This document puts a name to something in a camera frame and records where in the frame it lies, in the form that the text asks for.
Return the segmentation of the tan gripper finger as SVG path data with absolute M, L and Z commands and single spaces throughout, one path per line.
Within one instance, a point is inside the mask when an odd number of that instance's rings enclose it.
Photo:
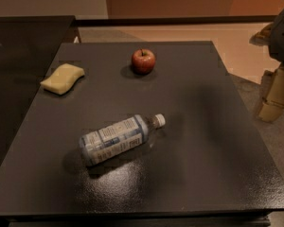
M 270 23 L 267 26 L 265 26 L 261 31 L 254 34 L 250 40 L 250 44 L 258 45 L 258 46 L 264 46 L 270 44 L 270 36 L 272 32 L 272 26 L 273 24 Z
M 274 122 L 284 113 L 284 62 L 274 72 L 265 70 L 260 84 L 257 117 Z

